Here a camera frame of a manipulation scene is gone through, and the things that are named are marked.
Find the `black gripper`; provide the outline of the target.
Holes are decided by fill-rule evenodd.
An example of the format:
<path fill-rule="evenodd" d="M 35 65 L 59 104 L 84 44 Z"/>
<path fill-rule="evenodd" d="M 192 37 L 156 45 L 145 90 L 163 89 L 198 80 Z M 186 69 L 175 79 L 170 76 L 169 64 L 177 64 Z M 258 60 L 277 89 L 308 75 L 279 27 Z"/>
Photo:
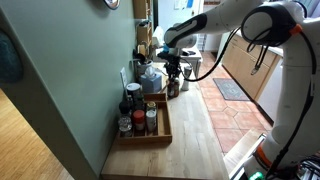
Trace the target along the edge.
<path fill-rule="evenodd" d="M 170 54 L 169 52 L 160 52 L 158 54 L 160 59 L 166 60 L 164 67 L 170 78 L 178 77 L 180 70 L 180 57 Z"/>

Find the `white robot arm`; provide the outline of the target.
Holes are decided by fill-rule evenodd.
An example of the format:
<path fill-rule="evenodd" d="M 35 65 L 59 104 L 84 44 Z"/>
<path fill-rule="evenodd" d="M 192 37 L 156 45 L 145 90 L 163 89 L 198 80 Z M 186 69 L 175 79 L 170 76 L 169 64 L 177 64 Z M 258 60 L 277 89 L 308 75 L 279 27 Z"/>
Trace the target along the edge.
<path fill-rule="evenodd" d="M 183 48 L 193 34 L 239 28 L 254 45 L 280 46 L 283 71 L 277 119 L 271 132 L 244 163 L 247 177 L 293 180 L 302 162 L 320 150 L 320 18 L 294 1 L 225 0 L 169 28 L 164 42 Z"/>

